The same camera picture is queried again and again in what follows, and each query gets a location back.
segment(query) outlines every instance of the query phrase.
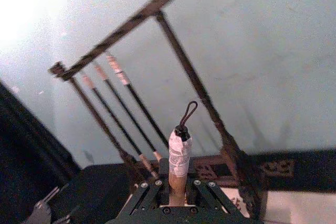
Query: white wall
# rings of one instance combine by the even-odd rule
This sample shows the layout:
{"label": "white wall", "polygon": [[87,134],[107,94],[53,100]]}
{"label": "white wall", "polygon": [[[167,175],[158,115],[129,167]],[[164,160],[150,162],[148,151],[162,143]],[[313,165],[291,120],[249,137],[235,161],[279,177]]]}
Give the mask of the white wall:
{"label": "white wall", "polygon": [[[62,60],[70,67],[146,1],[52,0],[51,61]],[[164,10],[242,149],[260,153],[334,147],[335,0],[173,0]],[[198,98],[159,26],[147,21],[111,52],[168,137],[187,103]],[[109,70],[104,57],[98,61]],[[93,67],[86,72],[153,158]],[[155,146],[167,155],[127,90],[112,71],[109,76]],[[85,152],[96,164],[120,162],[70,84],[56,80],[52,88],[56,135],[79,164],[90,164]],[[104,118],[130,151],[114,122],[105,113]],[[187,126],[195,139],[194,155],[218,153],[219,134],[202,106]]]}

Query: carved finial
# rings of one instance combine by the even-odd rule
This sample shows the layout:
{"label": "carved finial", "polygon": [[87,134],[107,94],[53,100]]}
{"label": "carved finial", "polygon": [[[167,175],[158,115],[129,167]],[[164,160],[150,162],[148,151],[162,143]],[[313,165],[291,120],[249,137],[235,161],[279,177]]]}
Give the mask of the carved finial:
{"label": "carved finial", "polygon": [[51,74],[54,74],[56,78],[59,78],[62,76],[63,73],[65,73],[65,67],[62,64],[61,61],[55,63],[50,69],[49,72]]}

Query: screw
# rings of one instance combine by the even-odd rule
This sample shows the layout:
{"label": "screw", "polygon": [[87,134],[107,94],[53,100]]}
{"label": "screw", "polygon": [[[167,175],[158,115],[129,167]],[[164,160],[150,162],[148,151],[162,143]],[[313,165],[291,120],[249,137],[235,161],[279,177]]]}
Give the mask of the screw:
{"label": "screw", "polygon": [[191,212],[192,214],[196,214],[196,213],[198,213],[198,210],[197,210],[196,207],[191,207],[191,208],[190,208],[190,212]]}
{"label": "screw", "polygon": [[142,188],[146,188],[146,187],[148,187],[147,182],[142,182],[142,183],[141,183],[141,187],[142,187]]}
{"label": "screw", "polygon": [[215,183],[215,182],[212,182],[212,181],[210,181],[210,182],[208,183],[208,185],[209,185],[209,186],[211,186],[211,187],[214,187],[214,186],[216,185],[216,183]]}
{"label": "screw", "polygon": [[164,213],[165,215],[168,215],[168,214],[171,213],[171,210],[170,210],[169,207],[164,207],[164,208],[162,209],[162,211],[163,211],[163,213]]}

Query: light blue wall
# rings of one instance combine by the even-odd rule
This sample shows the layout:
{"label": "light blue wall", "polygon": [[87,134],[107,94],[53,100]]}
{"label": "light blue wall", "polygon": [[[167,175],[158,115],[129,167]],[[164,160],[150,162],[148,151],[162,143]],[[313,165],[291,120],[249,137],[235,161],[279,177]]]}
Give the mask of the light blue wall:
{"label": "light blue wall", "polygon": [[[50,60],[62,60],[69,67],[147,0],[54,1]],[[242,149],[260,153],[335,146],[336,0],[173,0],[164,10]],[[155,20],[148,20],[111,52],[168,137],[187,103],[198,98]],[[165,147],[105,58],[98,61],[166,156]],[[153,158],[93,67],[86,72],[109,98],[140,148]],[[90,154],[96,164],[120,162],[70,84],[57,80],[51,86],[56,135],[79,164],[89,165]],[[84,89],[117,139],[135,155]],[[195,140],[193,155],[218,153],[220,137],[202,105],[188,121],[188,128]]]}

